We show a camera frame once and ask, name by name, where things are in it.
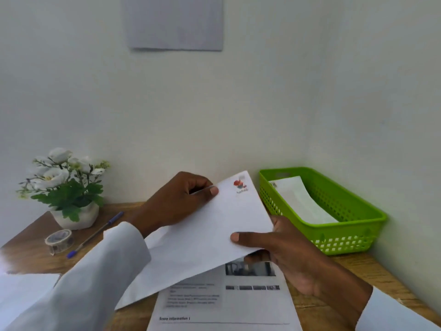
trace blue pen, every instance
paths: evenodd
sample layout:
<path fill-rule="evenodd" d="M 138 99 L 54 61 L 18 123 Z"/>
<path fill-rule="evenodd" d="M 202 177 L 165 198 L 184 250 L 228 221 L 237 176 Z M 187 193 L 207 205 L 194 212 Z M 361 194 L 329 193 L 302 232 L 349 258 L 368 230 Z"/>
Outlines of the blue pen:
<path fill-rule="evenodd" d="M 79 245 L 75 250 L 70 251 L 68 254 L 68 259 L 72 258 L 75 254 L 78 253 L 79 250 L 83 248 L 84 245 L 86 245 L 89 241 L 91 241 L 97 234 L 99 234 L 101 231 L 103 231 L 108 226 L 111 226 L 113 222 L 115 222 L 117 219 L 119 219 L 122 215 L 124 215 L 124 211 L 120 211 L 118 214 L 115 215 L 110 221 L 108 221 L 106 224 L 104 224 L 96 233 L 91 235 L 89 238 L 87 238 L 84 243 Z"/>

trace hand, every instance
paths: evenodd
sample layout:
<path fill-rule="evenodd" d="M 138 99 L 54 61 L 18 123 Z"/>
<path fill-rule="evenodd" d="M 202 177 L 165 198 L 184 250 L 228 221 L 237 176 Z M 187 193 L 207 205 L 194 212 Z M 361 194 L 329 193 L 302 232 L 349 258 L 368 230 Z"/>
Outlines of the hand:
<path fill-rule="evenodd" d="M 141 205 L 128 222 L 147 237 L 162 226 L 182 221 L 215 197 L 219 189 L 211 185 L 206 177 L 179 172 Z"/>
<path fill-rule="evenodd" d="M 274 262 L 298 291 L 318 297 L 355 327 L 372 286 L 324 255 L 286 217 L 271 216 L 271 220 L 271 233 L 231 235 L 236 244 L 265 249 L 246 256 L 245 262 Z"/>

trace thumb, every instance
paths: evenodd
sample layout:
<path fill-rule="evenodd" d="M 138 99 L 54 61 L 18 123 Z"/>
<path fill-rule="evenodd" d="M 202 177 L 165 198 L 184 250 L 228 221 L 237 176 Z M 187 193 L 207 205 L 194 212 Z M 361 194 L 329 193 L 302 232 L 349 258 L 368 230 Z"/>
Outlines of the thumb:
<path fill-rule="evenodd" d="M 207 187 L 190 195 L 196 208 L 200 208 L 219 193 L 219 189 L 215 186 Z"/>
<path fill-rule="evenodd" d="M 237 245 L 263 248 L 268 251 L 273 251 L 277 246 L 277 237 L 274 232 L 260 234 L 257 232 L 235 232 L 231 234 L 230 239 Z"/>

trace white flower pot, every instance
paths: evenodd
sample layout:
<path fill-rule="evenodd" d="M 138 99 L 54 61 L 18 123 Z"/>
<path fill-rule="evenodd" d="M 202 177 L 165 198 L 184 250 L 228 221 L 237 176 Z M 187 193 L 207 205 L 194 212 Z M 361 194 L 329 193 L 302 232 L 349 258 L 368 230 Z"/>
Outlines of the white flower pot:
<path fill-rule="evenodd" d="M 88 205 L 81 208 L 81 212 L 79 214 L 80 221 L 73 222 L 67 218 L 63 218 L 63 213 L 61 210 L 55 210 L 55 208 L 51 208 L 50 212 L 56 222 L 62 228 L 68 228 L 69 230 L 80 230 L 82 228 L 89 228 L 95 222 L 96 217 L 98 217 L 98 211 L 100 207 L 95 203 L 91 202 Z"/>

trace red logo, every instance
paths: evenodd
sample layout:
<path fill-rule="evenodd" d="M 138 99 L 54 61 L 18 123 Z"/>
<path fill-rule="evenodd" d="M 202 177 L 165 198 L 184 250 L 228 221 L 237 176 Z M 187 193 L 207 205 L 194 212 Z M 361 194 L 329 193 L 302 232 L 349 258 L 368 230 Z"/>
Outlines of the red logo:
<path fill-rule="evenodd" d="M 238 189 L 246 188 L 246 184 L 244 184 L 241 180 L 236 180 L 236 181 L 234 182 L 234 185 L 235 185 Z"/>

